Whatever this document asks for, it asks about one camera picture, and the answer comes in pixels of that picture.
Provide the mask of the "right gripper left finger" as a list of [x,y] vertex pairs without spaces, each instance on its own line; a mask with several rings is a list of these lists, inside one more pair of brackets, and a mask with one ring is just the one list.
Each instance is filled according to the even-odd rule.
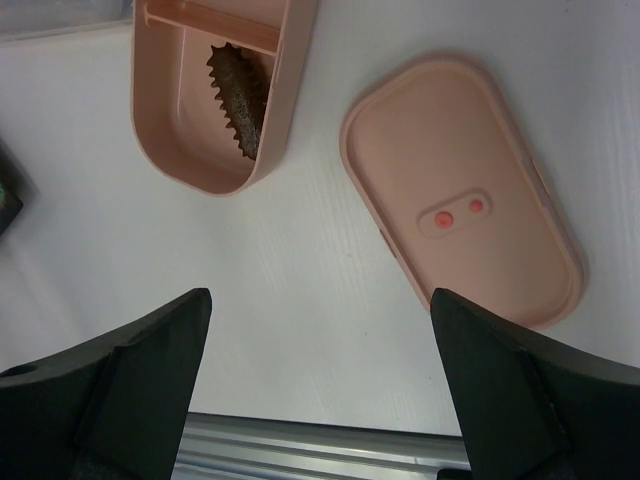
[[171,477],[212,313],[195,288],[1,374],[4,479]]

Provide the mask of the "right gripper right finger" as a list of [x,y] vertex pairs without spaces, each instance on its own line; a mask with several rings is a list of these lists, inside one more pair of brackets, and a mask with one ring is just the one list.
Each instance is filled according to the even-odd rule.
[[448,289],[435,290],[430,314],[474,478],[638,478],[638,368]]

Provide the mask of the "pink lunch box base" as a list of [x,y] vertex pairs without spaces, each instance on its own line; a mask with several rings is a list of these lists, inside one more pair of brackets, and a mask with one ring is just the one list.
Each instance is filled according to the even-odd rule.
[[[168,177],[214,196],[264,178],[283,158],[318,4],[136,1],[131,104],[138,143]],[[244,157],[214,99],[211,46],[230,43],[267,84],[258,157]]]

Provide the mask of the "brown sea cucumber toy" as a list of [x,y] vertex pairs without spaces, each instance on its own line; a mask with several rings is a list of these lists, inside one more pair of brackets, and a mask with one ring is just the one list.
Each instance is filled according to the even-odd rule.
[[242,50],[230,43],[211,46],[206,62],[214,99],[220,103],[233,139],[244,157],[255,161],[260,148],[268,101],[268,88],[261,70]]

